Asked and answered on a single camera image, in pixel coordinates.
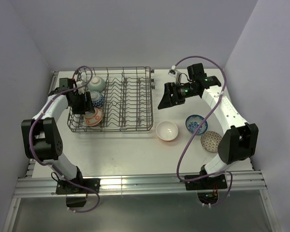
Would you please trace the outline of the orange geometric pattern bowl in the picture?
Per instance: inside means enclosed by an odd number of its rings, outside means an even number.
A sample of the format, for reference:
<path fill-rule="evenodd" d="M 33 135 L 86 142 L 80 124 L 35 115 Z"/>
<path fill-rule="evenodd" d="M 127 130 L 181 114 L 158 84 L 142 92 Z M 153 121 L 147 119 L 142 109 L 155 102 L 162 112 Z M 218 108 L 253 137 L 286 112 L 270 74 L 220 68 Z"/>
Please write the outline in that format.
<path fill-rule="evenodd" d="M 96 108 L 102 108 L 104 105 L 104 96 L 97 91 L 90 93 L 92 105 Z"/>

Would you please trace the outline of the orange floral pattern bowl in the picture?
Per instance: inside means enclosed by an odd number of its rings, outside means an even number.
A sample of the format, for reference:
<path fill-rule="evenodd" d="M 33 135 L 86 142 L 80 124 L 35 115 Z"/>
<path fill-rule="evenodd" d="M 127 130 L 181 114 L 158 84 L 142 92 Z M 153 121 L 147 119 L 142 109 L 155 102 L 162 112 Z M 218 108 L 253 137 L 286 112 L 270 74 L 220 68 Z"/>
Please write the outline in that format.
<path fill-rule="evenodd" d="M 97 126 L 103 119 L 103 111 L 100 108 L 94 108 L 95 112 L 85 112 L 84 121 L 87 126 Z"/>

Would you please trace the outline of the pale green bowl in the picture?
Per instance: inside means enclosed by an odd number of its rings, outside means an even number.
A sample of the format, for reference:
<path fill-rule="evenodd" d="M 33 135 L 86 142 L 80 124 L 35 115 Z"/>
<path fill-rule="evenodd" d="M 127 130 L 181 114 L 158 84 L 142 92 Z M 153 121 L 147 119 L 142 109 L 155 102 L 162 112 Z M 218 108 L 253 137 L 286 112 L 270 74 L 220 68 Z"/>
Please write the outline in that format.
<path fill-rule="evenodd" d="M 92 77 L 91 81 L 87 85 L 88 91 L 103 92 L 106 87 L 106 82 L 99 76 Z"/>

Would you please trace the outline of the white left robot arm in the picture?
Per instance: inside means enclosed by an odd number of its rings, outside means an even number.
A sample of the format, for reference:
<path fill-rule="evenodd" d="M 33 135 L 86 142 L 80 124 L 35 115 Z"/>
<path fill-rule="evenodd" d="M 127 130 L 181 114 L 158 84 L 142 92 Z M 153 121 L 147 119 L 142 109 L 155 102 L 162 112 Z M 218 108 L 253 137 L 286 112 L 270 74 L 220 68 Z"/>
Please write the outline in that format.
<path fill-rule="evenodd" d="M 73 193 L 84 189 L 80 169 L 63 154 L 63 141 L 57 121 L 65 109 L 70 107 L 75 114 L 95 114 L 89 92 L 78 93 L 76 81 L 61 78 L 59 87 L 50 92 L 42 110 L 32 119 L 23 120 L 21 130 L 26 156 L 40 165 L 50 167 L 60 180 L 67 181 Z"/>

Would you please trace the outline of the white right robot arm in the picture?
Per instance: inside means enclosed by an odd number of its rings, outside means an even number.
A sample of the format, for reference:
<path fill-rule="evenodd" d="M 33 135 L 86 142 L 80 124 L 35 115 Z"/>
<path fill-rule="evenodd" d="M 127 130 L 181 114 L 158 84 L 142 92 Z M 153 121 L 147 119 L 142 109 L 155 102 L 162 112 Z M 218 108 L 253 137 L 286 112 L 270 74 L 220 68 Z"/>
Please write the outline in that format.
<path fill-rule="evenodd" d="M 259 129 L 255 123 L 249 124 L 235 109 L 221 83 L 215 76 L 207 76 L 201 63 L 188 66 L 188 82 L 182 84 L 181 72 L 171 67 L 169 75 L 175 82 L 164 85 L 164 94 L 158 109 L 179 106 L 190 97 L 199 96 L 211 108 L 210 114 L 218 119 L 223 137 L 219 142 L 217 155 L 202 167 L 200 184 L 208 189 L 216 183 L 216 175 L 223 173 L 233 163 L 246 160 L 255 154 Z"/>

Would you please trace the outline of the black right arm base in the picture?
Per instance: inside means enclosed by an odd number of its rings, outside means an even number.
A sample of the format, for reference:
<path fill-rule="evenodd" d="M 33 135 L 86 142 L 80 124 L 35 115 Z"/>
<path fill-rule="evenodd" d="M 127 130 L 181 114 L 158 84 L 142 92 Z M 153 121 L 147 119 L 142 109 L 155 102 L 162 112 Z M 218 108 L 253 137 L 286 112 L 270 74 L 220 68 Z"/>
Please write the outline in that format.
<path fill-rule="evenodd" d="M 209 176 L 185 183 L 186 190 L 219 190 L 227 189 L 227 180 L 224 174 Z"/>

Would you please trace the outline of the blue floral bowl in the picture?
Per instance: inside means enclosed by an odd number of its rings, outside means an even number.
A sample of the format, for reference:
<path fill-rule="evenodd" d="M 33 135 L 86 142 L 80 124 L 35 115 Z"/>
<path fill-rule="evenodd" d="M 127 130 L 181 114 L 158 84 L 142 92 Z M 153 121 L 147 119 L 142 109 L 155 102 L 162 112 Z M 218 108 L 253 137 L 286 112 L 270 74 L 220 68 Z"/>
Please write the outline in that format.
<path fill-rule="evenodd" d="M 204 120 L 204 118 L 200 115 L 190 115 L 187 117 L 185 121 L 185 125 L 187 130 L 190 133 L 194 133 L 198 128 L 199 124 Z M 205 121 L 202 126 L 199 128 L 197 135 L 204 134 L 208 129 L 208 123 Z"/>

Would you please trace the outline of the plain white bowl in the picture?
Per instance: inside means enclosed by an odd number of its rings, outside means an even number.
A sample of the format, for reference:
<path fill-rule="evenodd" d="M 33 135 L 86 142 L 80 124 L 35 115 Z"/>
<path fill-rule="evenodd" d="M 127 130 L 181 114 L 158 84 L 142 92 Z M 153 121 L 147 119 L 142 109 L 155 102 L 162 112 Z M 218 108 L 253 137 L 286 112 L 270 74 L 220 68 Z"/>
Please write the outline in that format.
<path fill-rule="evenodd" d="M 178 127 L 171 121 L 162 121 L 156 126 L 156 135 L 163 141 L 172 141 L 178 136 Z"/>

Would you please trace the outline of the aluminium mounting rail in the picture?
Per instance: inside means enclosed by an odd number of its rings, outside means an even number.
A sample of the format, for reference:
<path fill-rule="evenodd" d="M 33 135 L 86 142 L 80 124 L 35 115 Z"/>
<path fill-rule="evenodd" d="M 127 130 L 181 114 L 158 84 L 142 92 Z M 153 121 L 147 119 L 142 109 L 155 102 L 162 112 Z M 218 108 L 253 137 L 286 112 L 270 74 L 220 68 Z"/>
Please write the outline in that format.
<path fill-rule="evenodd" d="M 180 182 L 174 174 L 150 175 L 115 175 L 98 176 L 99 195 L 144 195 L 144 194 L 169 194 L 188 193 L 188 184 Z M 44 198 L 44 197 L 85 197 L 87 191 L 82 193 L 59 194 L 61 187 L 52 178 L 21 178 L 18 179 L 14 189 L 13 198 Z M 212 184 L 197 192 L 210 192 L 218 190 L 226 192 L 228 187 L 233 191 L 264 190 L 267 185 L 261 171 L 235 171 L 232 175 L 225 174 L 217 184 Z"/>

